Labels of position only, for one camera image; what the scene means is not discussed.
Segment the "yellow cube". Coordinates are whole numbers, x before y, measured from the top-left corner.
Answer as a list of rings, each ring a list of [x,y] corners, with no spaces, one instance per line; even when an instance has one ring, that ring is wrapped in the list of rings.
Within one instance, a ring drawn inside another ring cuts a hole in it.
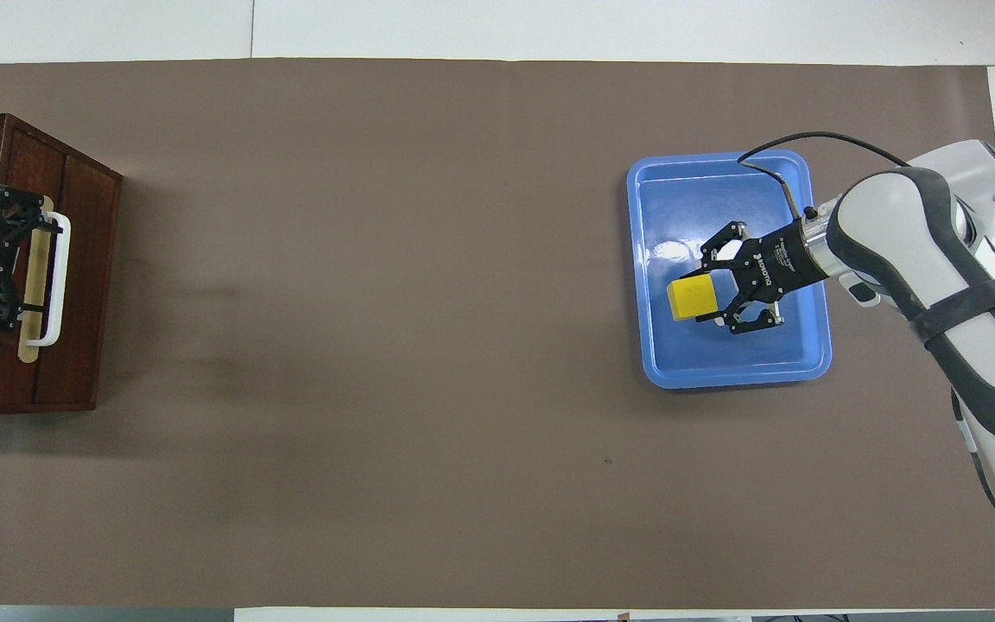
[[[666,296],[675,321],[704,321],[721,314],[713,276],[699,273],[668,284]]]

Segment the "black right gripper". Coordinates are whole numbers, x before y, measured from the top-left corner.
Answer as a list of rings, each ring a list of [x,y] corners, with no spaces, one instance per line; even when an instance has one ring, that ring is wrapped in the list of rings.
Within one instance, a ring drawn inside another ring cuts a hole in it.
[[[730,221],[701,245],[701,267],[742,263],[754,245],[751,239],[749,225]],[[713,322],[733,335],[781,327],[785,316],[779,308],[783,296],[779,290],[805,289],[827,279],[808,248],[802,220],[793,220],[759,239],[751,265],[759,279],[736,283],[736,294],[725,307],[697,314],[696,322]]]

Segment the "blue plastic tray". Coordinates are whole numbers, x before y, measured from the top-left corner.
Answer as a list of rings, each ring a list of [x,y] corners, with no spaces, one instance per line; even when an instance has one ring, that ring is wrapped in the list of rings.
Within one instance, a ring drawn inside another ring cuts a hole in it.
[[[738,154],[641,159],[629,170],[635,309],[644,373],[663,389],[782,384],[820,378],[832,364],[826,291],[822,284],[779,301],[784,323],[731,334],[713,321],[675,321],[667,287],[694,270],[700,247],[723,225],[742,221],[753,236],[788,225],[785,180],[799,207],[813,200],[801,155],[766,150],[738,164]]]

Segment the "white drawer handle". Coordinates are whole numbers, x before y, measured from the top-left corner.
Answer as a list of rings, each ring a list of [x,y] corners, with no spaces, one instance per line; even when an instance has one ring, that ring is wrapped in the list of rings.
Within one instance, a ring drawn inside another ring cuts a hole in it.
[[[66,303],[67,272],[70,265],[70,247],[72,241],[72,225],[70,218],[54,210],[43,210],[42,217],[45,223],[51,223],[53,228],[48,235],[55,237],[52,265],[52,281],[48,291],[48,299],[43,303],[28,301],[29,306],[41,306],[41,319],[43,319],[45,330],[43,334],[28,336],[36,329],[35,320],[38,319],[38,311],[25,311],[23,316],[23,333],[27,338],[20,343],[27,349],[36,352],[40,347],[52,346],[60,337],[62,329],[62,315],[64,303]]]

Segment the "dark wooden drawer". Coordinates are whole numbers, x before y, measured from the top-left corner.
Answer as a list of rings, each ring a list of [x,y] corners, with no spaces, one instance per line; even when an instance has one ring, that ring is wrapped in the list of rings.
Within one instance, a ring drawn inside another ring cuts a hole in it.
[[[0,182],[46,194],[73,225],[59,341],[28,364],[0,333],[0,414],[94,409],[122,176],[12,115],[0,141]]]

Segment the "brown paper table mat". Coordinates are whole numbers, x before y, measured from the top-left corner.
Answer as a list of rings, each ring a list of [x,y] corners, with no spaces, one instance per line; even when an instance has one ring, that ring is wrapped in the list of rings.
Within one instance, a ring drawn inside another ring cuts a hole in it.
[[[802,384],[643,373],[625,175],[994,137],[975,67],[0,66],[124,177],[98,407],[0,416],[0,605],[995,609],[995,512],[892,308]]]

